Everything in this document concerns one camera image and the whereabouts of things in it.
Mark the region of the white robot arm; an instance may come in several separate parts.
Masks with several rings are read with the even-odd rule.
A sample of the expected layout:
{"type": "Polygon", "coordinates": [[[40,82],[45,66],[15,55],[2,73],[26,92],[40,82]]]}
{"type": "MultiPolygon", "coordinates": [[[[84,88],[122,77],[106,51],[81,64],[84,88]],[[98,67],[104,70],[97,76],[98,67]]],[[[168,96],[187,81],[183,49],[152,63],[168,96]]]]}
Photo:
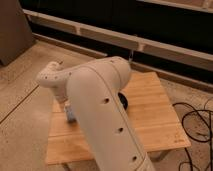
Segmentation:
{"type": "Polygon", "coordinates": [[[50,62],[36,78],[58,101],[70,102],[101,171],[155,171],[119,99],[130,78],[129,62],[118,56],[67,69],[50,62]]]}

